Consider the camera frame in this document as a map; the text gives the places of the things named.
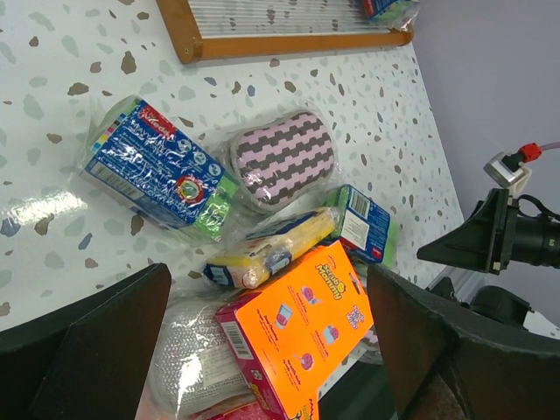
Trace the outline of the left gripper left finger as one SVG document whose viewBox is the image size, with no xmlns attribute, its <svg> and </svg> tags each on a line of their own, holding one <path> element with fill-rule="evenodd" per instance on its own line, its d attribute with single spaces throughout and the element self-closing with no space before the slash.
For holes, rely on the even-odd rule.
<svg viewBox="0 0 560 420">
<path fill-rule="evenodd" d="M 132 419 L 172 276 L 163 263 L 1 333 L 3 419 Z"/>
</svg>

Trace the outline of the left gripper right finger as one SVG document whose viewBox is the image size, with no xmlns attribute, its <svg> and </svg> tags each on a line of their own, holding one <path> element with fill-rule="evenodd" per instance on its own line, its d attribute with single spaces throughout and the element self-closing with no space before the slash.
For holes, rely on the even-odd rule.
<svg viewBox="0 0 560 420">
<path fill-rule="evenodd" d="M 401 419 L 557 419 L 559 342 L 500 324 L 380 265 L 367 294 Z"/>
</svg>

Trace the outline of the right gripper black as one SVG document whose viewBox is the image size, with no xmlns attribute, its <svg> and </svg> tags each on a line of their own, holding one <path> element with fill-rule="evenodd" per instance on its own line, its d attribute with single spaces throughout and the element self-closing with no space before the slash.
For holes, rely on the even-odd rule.
<svg viewBox="0 0 560 420">
<path fill-rule="evenodd" d="M 525 214 L 521 201 L 539 213 Z M 512 231 L 512 210 L 514 227 Z M 559 267 L 559 214 L 539 199 L 494 188 L 459 227 L 419 248 L 418 259 L 498 275 L 510 262 Z"/>
</svg>

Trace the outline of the pink grey zigzag sponge pack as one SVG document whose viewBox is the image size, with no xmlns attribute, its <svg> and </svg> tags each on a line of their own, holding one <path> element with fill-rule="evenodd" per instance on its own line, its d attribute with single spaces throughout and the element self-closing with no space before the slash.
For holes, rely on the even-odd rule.
<svg viewBox="0 0 560 420">
<path fill-rule="evenodd" d="M 303 108 L 233 136 L 225 161 L 245 206 L 259 214 L 287 207 L 337 169 L 331 129 L 321 115 Z"/>
</svg>

